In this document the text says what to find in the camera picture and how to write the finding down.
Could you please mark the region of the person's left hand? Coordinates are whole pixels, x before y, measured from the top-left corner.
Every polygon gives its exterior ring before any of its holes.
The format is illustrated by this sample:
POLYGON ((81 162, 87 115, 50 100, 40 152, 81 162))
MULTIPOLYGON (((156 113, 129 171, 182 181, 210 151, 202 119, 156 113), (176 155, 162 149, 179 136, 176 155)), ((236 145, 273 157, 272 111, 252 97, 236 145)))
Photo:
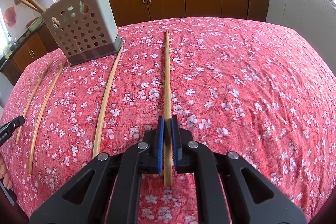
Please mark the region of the person's left hand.
POLYGON ((3 185, 6 189, 10 190, 13 187, 13 183, 9 176, 9 171, 5 165, 5 161, 2 155, 0 155, 0 176, 3 180, 3 185))

